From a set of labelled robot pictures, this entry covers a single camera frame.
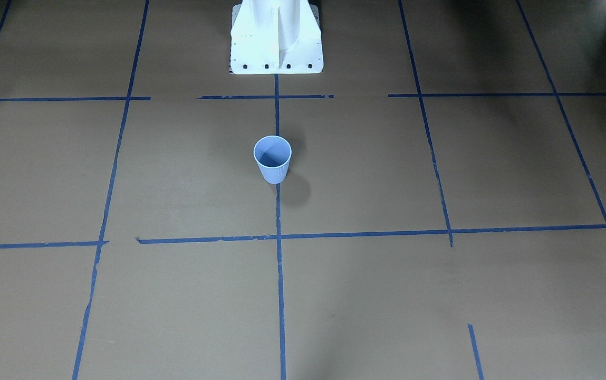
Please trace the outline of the blue ribbed cup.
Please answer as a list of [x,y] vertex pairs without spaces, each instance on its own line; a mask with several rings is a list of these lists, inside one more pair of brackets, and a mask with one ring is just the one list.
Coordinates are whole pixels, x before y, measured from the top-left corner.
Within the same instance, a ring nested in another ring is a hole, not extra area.
[[286,178],[292,153],[288,140],[274,135],[262,137],[253,150],[255,162],[264,180],[274,185],[282,183]]

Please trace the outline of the white pedestal column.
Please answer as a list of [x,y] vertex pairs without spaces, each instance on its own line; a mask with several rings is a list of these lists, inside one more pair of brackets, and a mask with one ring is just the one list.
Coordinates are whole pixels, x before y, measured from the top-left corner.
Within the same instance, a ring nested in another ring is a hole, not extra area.
[[242,1],[232,8],[229,70],[318,74],[324,68],[319,1]]

